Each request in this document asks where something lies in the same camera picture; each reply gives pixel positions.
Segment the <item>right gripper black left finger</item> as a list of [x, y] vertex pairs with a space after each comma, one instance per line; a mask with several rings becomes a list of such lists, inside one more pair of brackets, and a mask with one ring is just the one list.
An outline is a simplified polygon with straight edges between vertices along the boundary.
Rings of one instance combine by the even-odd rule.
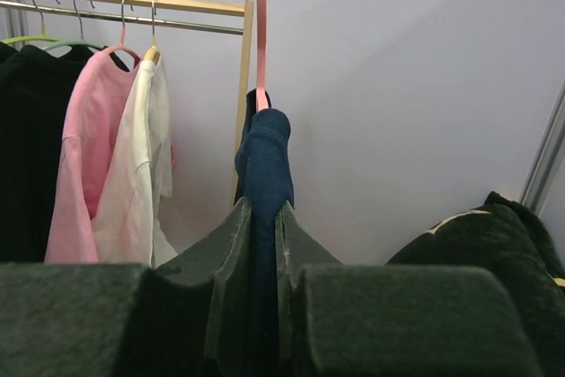
[[199, 242], [158, 268], [1, 267], [4, 376], [203, 376], [217, 352], [228, 276], [245, 256], [240, 200]]

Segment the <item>pink plastic hanger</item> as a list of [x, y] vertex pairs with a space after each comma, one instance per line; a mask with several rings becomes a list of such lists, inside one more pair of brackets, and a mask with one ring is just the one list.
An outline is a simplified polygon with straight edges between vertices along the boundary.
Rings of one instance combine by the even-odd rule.
[[256, 110], [269, 108], [266, 93], [267, 65], [267, 0], [256, 0], [257, 18], [257, 83]]

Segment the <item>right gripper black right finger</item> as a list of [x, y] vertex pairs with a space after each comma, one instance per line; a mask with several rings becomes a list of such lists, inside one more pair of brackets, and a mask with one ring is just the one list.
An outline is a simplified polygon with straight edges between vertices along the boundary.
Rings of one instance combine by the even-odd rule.
[[289, 375], [541, 375], [508, 293], [484, 269], [346, 266], [290, 206], [275, 240]]

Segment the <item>navy blue t shirt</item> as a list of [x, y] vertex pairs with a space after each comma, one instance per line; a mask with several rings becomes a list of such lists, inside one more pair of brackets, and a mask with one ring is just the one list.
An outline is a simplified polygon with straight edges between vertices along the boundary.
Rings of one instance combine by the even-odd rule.
[[257, 110], [256, 91], [246, 95], [242, 141], [235, 157], [235, 200], [251, 204], [251, 238], [244, 376], [275, 376], [278, 362], [275, 219], [294, 202], [288, 143], [290, 121], [278, 109]]

